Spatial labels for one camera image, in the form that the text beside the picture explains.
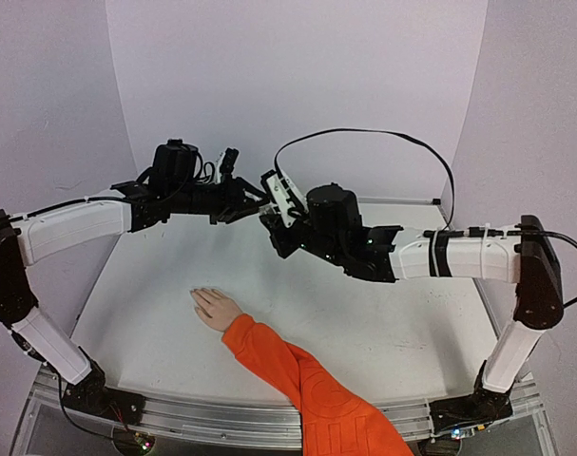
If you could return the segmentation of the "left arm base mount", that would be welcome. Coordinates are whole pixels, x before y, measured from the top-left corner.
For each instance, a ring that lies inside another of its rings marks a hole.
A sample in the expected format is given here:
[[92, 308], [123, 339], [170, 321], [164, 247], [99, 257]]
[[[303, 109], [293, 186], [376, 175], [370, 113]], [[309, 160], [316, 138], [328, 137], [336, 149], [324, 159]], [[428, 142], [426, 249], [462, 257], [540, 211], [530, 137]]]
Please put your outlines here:
[[114, 420], [128, 426], [141, 423], [145, 398], [135, 392], [114, 389], [106, 384], [106, 375], [90, 361], [91, 372], [76, 384], [67, 383], [61, 395], [62, 405], [90, 416]]

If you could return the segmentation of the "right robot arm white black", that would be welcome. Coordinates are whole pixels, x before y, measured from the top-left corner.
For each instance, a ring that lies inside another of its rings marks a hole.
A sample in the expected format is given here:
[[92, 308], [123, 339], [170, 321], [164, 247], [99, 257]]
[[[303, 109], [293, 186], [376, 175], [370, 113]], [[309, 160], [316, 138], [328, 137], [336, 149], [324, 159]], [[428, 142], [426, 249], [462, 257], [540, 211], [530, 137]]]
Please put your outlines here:
[[508, 392], [541, 336], [563, 318], [560, 264], [535, 216], [499, 229], [367, 227], [356, 195], [335, 183], [306, 195], [276, 175], [262, 185], [270, 203], [260, 212], [260, 221], [282, 258], [303, 250], [369, 282], [436, 277], [513, 284], [512, 319], [482, 369], [485, 391]]

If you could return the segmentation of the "orange sleeve forearm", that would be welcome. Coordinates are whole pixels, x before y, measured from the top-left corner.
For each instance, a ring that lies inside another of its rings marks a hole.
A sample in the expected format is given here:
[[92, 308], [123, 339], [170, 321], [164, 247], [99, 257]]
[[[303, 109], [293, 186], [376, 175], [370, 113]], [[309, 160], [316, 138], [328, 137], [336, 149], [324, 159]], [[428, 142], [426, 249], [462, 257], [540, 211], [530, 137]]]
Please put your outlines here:
[[239, 316], [222, 342], [238, 362], [298, 410], [305, 455], [413, 453], [378, 408], [342, 386], [311, 353], [250, 315]]

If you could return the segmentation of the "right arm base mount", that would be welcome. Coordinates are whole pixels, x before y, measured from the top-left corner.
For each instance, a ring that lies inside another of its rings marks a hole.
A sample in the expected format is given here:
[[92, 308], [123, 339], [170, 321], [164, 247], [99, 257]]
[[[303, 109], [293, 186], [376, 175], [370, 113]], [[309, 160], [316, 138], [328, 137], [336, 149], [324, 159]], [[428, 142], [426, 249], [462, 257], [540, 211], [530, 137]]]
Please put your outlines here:
[[448, 435], [458, 429], [476, 428], [510, 418], [511, 390], [512, 387], [509, 387], [506, 392], [496, 392], [486, 388], [483, 374], [479, 372], [472, 393], [430, 403], [433, 436]]

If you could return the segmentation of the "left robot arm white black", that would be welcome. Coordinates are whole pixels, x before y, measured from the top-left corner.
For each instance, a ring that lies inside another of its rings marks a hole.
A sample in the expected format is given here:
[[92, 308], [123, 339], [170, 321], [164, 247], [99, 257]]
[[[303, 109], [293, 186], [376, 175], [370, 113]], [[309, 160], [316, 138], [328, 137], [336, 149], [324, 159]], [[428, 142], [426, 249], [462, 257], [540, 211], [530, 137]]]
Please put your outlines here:
[[89, 413], [106, 413], [111, 392], [91, 378], [93, 361], [41, 309], [27, 268], [93, 239], [166, 223], [173, 215], [207, 216], [212, 224], [255, 215], [268, 198], [234, 176], [238, 155], [228, 148], [217, 162], [206, 162], [196, 146], [173, 139], [157, 147], [153, 163], [136, 180], [22, 215], [0, 210], [0, 323], [76, 385], [74, 397]]

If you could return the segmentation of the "mannequin hand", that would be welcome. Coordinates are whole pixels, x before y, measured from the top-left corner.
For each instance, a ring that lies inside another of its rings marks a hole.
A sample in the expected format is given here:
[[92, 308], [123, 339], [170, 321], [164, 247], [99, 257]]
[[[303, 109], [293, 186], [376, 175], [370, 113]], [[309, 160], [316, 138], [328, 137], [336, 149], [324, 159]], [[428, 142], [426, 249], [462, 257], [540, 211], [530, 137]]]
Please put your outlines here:
[[238, 304], [219, 290], [199, 288], [192, 290], [190, 294], [198, 317], [214, 331], [225, 333], [242, 315]]

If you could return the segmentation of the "clear nail polish bottle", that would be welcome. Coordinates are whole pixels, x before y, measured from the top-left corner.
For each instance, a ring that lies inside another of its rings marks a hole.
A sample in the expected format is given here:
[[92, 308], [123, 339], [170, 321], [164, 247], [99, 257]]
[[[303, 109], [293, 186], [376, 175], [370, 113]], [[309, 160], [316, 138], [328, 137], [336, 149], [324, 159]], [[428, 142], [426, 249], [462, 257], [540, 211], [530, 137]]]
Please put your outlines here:
[[260, 216], [264, 216], [264, 215], [275, 215], [276, 214], [276, 207], [274, 204], [265, 204], [263, 206], [261, 206], [261, 208], [259, 209], [259, 215]]

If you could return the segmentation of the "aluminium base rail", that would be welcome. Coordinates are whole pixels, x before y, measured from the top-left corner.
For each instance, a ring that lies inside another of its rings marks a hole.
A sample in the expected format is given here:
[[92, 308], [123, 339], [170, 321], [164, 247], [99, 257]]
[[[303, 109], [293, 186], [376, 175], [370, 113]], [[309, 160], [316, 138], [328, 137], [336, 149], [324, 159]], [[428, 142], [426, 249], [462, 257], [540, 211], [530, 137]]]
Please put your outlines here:
[[[92, 413], [76, 390], [41, 368], [16, 430], [13, 455], [299, 455], [301, 420], [292, 406], [205, 402], [109, 389]], [[511, 390], [507, 414], [466, 421], [454, 400], [412, 399], [380, 410], [423, 455], [554, 455], [548, 417], [531, 377]]]

